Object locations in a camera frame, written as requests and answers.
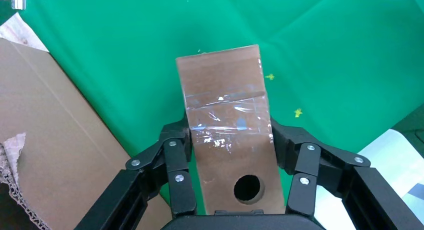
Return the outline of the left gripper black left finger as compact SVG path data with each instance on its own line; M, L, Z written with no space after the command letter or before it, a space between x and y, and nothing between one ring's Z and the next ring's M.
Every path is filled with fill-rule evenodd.
M163 126L156 143L132 157L76 226L77 230L134 230L149 200L168 184L173 218L197 214L189 173L192 137L188 120Z

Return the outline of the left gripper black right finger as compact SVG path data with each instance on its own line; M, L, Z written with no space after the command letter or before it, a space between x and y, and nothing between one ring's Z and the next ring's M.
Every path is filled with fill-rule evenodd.
M423 224L363 155L320 142L301 127L270 121L278 166L292 176L285 213L314 222L317 186L341 199L358 230L421 230Z

